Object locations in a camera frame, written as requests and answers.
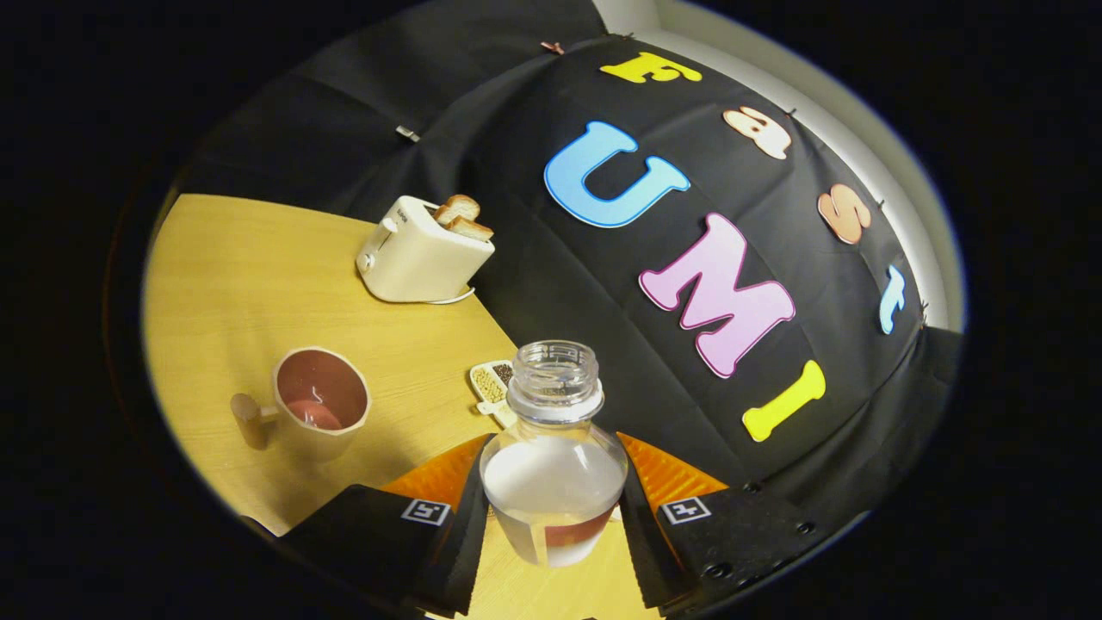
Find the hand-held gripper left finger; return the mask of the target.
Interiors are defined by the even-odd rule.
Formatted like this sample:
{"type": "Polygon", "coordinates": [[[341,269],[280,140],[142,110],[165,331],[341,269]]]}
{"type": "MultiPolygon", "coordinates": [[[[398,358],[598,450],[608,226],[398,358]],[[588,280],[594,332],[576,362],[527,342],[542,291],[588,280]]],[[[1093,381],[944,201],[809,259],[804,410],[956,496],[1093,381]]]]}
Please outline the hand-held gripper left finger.
{"type": "Polygon", "coordinates": [[[488,501],[484,433],[389,485],[350,485],[280,539],[299,561],[370,603],[410,616],[468,614],[488,501]]]}

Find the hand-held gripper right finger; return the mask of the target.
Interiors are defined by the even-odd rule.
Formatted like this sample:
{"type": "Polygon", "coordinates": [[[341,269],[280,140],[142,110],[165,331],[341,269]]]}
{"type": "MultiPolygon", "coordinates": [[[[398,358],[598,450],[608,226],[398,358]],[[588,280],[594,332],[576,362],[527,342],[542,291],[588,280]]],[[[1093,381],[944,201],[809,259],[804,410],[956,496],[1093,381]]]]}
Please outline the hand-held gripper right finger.
{"type": "Polygon", "coordinates": [[[744,603],[849,533],[743,474],[701,466],[628,433],[622,521],[644,605],[701,617],[744,603]]]}

